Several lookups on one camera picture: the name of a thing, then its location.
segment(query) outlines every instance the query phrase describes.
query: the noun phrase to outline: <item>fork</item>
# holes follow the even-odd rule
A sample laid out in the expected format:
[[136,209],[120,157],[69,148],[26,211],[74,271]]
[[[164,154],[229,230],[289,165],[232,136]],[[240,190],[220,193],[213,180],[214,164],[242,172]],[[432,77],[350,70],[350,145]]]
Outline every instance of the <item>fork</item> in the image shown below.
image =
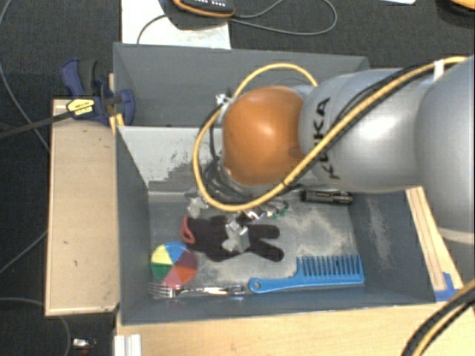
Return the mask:
[[219,287],[201,287],[192,289],[173,289],[160,283],[149,283],[148,292],[154,296],[154,299],[176,298],[179,295],[187,297],[206,297],[213,295],[242,295],[244,294],[243,285],[219,286]]

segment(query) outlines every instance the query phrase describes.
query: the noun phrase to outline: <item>black cable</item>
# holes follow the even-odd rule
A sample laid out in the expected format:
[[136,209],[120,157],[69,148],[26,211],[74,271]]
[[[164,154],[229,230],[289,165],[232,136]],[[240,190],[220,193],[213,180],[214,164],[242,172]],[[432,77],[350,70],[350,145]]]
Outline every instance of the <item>black cable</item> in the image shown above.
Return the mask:
[[[28,298],[23,298],[23,297],[0,297],[0,302],[5,302],[5,303],[26,303],[30,305],[35,305],[40,308],[43,308],[43,303],[39,302],[38,300],[31,300]],[[61,324],[65,328],[66,332],[66,349],[65,349],[65,356],[69,355],[69,352],[71,350],[71,331],[69,329],[68,323],[63,317],[59,317],[59,320],[61,320]]]
[[437,329],[436,333],[429,339],[429,342],[427,343],[427,346],[425,348],[428,348],[434,341],[437,340],[437,338],[446,330],[448,329],[455,320],[457,320],[460,315],[462,315],[464,312],[466,312],[470,307],[473,307],[475,305],[475,301],[472,303],[467,303],[465,305],[461,305],[446,321],[445,323],[440,326],[439,329]]
[[154,17],[152,20],[150,20],[149,22],[147,22],[143,27],[142,29],[140,30],[140,33],[139,35],[137,36],[137,42],[136,42],[136,45],[139,45],[140,44],[140,39],[142,38],[142,35],[143,33],[147,30],[147,28],[152,25],[154,22],[157,22],[158,20],[161,20],[163,18],[166,17],[166,14],[162,14],[162,15],[159,15],[157,17]]
[[432,314],[414,333],[414,335],[409,339],[402,352],[402,356],[411,356],[414,355],[414,352],[417,350],[419,344],[425,339],[425,337],[430,333],[430,331],[436,327],[437,324],[441,322],[446,316],[451,312],[456,310],[452,316],[447,319],[447,322],[444,323],[436,332],[431,336],[428,343],[425,345],[425,349],[431,344],[444,330],[457,319],[468,307],[475,305],[475,280],[472,280],[465,287],[466,291],[459,291],[454,297],[452,297],[440,310]]
[[247,26],[250,26],[250,27],[256,27],[258,29],[268,30],[270,32],[290,34],[290,35],[293,35],[293,36],[319,36],[320,34],[330,32],[336,26],[336,23],[338,21],[338,14],[337,14],[336,9],[333,6],[333,4],[330,3],[328,0],[322,0],[322,1],[326,5],[328,5],[328,7],[331,9],[331,11],[333,13],[333,22],[326,29],[317,30],[315,32],[295,32],[293,30],[283,30],[283,29],[278,29],[278,28],[275,28],[275,27],[266,27],[266,26],[263,26],[263,25],[253,24],[251,22],[243,21],[243,20],[247,20],[247,19],[255,19],[257,17],[260,17],[260,16],[268,13],[270,10],[274,9],[275,7],[277,7],[279,4],[282,4],[284,1],[286,1],[286,0],[277,0],[270,7],[266,8],[265,10],[262,10],[261,12],[258,12],[258,13],[252,14],[252,15],[234,15],[233,17],[235,17],[235,19],[229,19],[229,21],[230,22],[236,22],[236,23],[242,24],[242,25],[247,25]]
[[[391,83],[394,79],[399,78],[402,75],[405,75],[406,73],[415,70],[419,66],[410,66],[406,67],[405,69],[396,71],[395,73],[392,73],[391,75],[385,77],[384,79],[373,83],[371,86],[359,91],[338,113],[337,117],[331,124],[330,128],[335,127],[335,125],[341,120],[341,118],[346,115],[348,111],[351,110],[351,108],[355,107],[357,104],[368,98],[369,96],[373,95],[377,90],[380,90],[383,88],[385,85],[388,85]],[[380,105],[383,101],[388,99],[390,96],[395,94],[396,92],[400,91],[402,88],[405,86],[409,85],[410,83],[414,82],[417,79],[420,79],[423,76],[426,76],[429,73],[432,73],[432,70],[428,70],[425,73],[420,73],[416,76],[413,76],[412,78],[409,78],[407,81],[401,83],[400,85],[397,86],[397,88],[393,88],[390,91],[388,91],[385,95],[380,97],[377,101],[374,102],[369,108],[367,108],[365,111],[363,111],[359,116],[357,116],[349,125],[330,143],[328,144],[325,149],[321,152],[320,156],[317,156],[314,158],[313,161],[311,161],[310,164],[301,172],[301,174],[295,178],[295,181],[291,186],[289,186],[287,189],[282,191],[279,195],[286,194],[291,190],[295,190],[298,187],[298,181],[302,178],[303,175],[305,175],[309,170],[315,167],[317,162],[321,160],[321,157],[325,155],[326,152],[328,152],[339,140],[342,138],[342,136],[345,135],[357,122],[359,122],[363,117],[365,117],[369,112],[371,112],[374,108],[376,108],[378,105]]]
[[[5,4],[2,12],[0,13],[0,27],[1,27],[1,24],[3,23],[4,21],[4,18],[5,16],[7,15],[7,11],[8,11],[8,8],[10,7],[11,3],[12,3],[13,0],[7,0],[7,3]],[[12,102],[13,104],[16,106],[16,108],[18,109],[19,113],[23,116],[23,118],[25,119],[25,121],[28,123],[28,124],[31,124],[31,120],[30,120],[30,117],[28,117],[27,113],[24,111],[22,105],[20,105],[20,102],[18,101],[18,99],[16,98],[15,94],[13,93],[11,87],[10,87],[10,84],[8,83],[7,81],[7,77],[5,75],[5,72],[3,70],[3,67],[1,65],[1,62],[0,62],[0,79],[3,81],[3,84],[5,86],[5,88],[7,89],[7,92],[8,92],[8,95],[10,95],[10,98],[12,99]],[[45,147],[46,151],[48,153],[50,153],[50,147],[48,146],[46,140],[43,138],[43,136],[39,133],[39,131],[37,129],[35,129],[35,134],[37,135],[39,141],[43,144],[43,146]]]
[[45,125],[54,124],[55,122],[61,122],[62,120],[69,119],[70,117],[71,117],[71,112],[64,112],[59,115],[48,117],[47,119],[39,120],[37,122],[32,122],[30,124],[23,125],[21,127],[9,129],[8,131],[4,131],[0,133],[0,139],[6,139],[7,137],[28,132],[28,131],[31,131],[32,129],[37,129],[40,127],[44,127]]

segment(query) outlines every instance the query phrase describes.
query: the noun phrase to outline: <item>gray bin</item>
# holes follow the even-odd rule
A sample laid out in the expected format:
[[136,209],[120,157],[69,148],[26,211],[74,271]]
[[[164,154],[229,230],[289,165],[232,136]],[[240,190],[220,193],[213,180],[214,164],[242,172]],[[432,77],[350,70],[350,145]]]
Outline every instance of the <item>gray bin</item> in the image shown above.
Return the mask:
[[[282,261],[272,263],[243,254],[213,263],[197,252],[199,269],[191,284],[289,277],[295,273],[297,256],[357,252],[363,262],[364,286],[180,300],[155,300],[147,292],[153,281],[151,253],[161,243],[180,240],[187,205],[183,193],[194,187],[191,147],[197,128],[213,108],[214,95],[236,88],[256,67],[272,62],[294,62],[320,80],[368,68],[362,57],[115,44],[115,89],[132,89],[137,103],[134,125],[117,131],[123,325],[435,301],[404,192],[358,195],[347,207],[304,204],[290,197],[287,215],[273,222],[281,235],[269,240],[284,250]],[[198,64],[199,70],[190,67]],[[295,84],[294,77],[287,71],[271,72],[258,83],[287,80]],[[206,143],[202,155],[204,162]]]

